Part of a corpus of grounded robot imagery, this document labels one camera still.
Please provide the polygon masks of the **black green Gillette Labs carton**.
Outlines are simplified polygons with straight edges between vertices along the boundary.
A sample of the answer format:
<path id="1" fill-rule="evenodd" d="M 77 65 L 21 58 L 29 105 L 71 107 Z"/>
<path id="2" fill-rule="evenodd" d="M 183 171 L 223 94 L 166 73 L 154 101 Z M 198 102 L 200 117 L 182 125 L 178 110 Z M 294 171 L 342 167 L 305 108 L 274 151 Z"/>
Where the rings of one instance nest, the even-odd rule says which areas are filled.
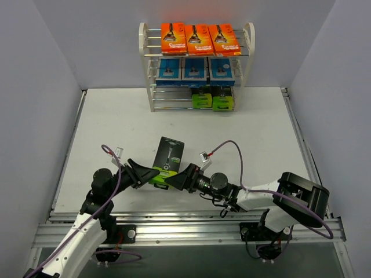
<path id="1" fill-rule="evenodd" d="M 212 92 L 210 86 L 201 86 L 191 88 L 191 98 L 193 108 L 211 108 Z"/>

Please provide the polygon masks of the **Harry's blade cartridge pack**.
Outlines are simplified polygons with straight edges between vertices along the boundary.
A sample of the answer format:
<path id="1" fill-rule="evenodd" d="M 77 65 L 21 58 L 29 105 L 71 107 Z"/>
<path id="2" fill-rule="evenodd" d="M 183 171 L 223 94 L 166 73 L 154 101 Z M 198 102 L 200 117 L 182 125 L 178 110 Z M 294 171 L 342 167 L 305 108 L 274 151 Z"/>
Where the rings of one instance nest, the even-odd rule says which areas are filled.
<path id="1" fill-rule="evenodd" d="M 185 57 L 181 66 L 181 84 L 188 87 L 206 86 L 207 76 L 206 58 Z"/>

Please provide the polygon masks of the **grey Harry's box blue razor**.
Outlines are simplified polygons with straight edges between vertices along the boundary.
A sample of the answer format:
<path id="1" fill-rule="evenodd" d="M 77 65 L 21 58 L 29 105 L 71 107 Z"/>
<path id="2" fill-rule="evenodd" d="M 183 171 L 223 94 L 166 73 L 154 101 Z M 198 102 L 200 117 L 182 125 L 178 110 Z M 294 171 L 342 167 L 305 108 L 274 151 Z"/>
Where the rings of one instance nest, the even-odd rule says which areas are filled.
<path id="1" fill-rule="evenodd" d="M 211 86 L 234 86 L 235 75 L 232 61 L 227 57 L 208 58 L 210 85 Z"/>

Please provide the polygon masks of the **orange Gillette Fusion5 razor box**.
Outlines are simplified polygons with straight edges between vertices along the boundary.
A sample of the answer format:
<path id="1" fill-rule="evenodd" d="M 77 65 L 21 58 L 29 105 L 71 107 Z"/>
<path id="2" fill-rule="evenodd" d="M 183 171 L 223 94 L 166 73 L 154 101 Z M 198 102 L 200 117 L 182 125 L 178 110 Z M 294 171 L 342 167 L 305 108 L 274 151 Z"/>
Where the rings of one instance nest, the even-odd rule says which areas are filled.
<path id="1" fill-rule="evenodd" d="M 210 37 L 217 57 L 239 56 L 240 44 L 230 24 L 208 25 Z"/>

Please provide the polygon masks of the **small orange Gillette razor box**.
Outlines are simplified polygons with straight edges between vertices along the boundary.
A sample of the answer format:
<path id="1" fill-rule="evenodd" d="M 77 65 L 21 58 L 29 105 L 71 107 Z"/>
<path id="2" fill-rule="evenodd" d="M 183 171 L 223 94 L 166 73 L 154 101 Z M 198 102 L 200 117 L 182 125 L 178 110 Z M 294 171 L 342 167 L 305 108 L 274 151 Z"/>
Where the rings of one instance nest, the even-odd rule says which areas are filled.
<path id="1" fill-rule="evenodd" d="M 161 24 L 162 54 L 186 54 L 185 25 L 182 22 Z"/>

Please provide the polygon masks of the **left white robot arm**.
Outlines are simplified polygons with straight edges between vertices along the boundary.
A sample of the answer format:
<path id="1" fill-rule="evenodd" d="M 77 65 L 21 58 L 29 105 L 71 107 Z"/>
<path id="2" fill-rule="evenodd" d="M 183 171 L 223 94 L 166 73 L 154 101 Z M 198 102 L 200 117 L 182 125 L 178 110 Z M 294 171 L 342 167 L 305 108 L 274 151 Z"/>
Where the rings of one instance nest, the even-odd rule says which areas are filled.
<path id="1" fill-rule="evenodd" d="M 111 215 L 113 197 L 128 187 L 143 186 L 158 174 L 159 170 L 141 166 L 132 159 L 120 164 L 116 174 L 106 168 L 98 169 L 70 230 L 54 252 L 24 276 L 78 277 L 99 245 L 112 242 L 118 235 L 116 218 Z"/>

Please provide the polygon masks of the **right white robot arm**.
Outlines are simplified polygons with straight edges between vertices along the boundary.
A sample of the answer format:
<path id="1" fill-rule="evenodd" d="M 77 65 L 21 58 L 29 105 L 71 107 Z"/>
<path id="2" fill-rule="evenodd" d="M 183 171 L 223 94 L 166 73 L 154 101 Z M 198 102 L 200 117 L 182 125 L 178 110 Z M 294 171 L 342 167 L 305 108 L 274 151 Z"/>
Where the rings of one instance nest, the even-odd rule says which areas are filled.
<path id="1" fill-rule="evenodd" d="M 190 164 L 184 171 L 165 180 L 170 186 L 194 193 L 209 195 L 217 206 L 226 211 L 241 212 L 266 209 L 257 225 L 258 234 L 270 239 L 287 227 L 300 224 L 315 233 L 329 229 L 325 223 L 329 191 L 310 180 L 291 172 L 264 185 L 243 188 L 228 181 L 223 173 L 211 177 Z"/>

